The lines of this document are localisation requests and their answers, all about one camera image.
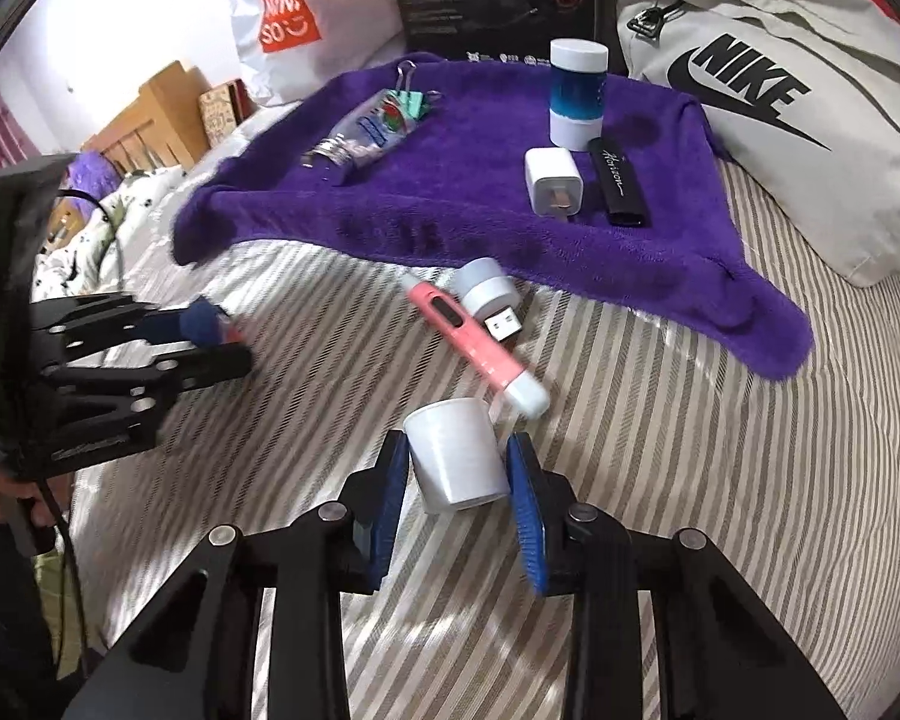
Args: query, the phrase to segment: red logo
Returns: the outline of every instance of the red logo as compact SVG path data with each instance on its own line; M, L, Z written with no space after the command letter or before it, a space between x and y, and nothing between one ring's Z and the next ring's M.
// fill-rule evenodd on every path
M260 47L264 53L282 52L320 39L317 20L305 0L263 0Z

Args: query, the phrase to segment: black usb flash drive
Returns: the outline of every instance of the black usb flash drive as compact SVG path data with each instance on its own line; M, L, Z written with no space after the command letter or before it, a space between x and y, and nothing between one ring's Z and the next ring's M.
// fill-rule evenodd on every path
M607 204L610 224L617 227L649 227L650 213L636 171L613 139L604 134L587 145L600 190Z

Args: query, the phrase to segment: usb connector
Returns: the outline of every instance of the usb connector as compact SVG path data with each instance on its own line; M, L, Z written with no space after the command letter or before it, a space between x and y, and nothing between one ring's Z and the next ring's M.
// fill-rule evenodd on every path
M511 308L505 308L498 314L494 314L484 324L490 335L497 341L506 341L507 338L512 338L523 329L514 309Z

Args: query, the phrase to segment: nike bag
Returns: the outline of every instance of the nike bag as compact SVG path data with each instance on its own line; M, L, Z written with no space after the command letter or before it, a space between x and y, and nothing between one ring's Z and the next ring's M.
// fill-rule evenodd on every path
M900 272L896 20L871 0L619 0L618 32L631 76L696 95L834 271Z
M396 0L230 0L247 92L261 105L301 100L362 67L400 31Z

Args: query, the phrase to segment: dark pants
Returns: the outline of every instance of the dark pants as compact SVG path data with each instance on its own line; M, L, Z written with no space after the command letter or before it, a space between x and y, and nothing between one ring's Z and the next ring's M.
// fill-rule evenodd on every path
M58 720L67 698L53 670L34 567L0 526L0 720Z

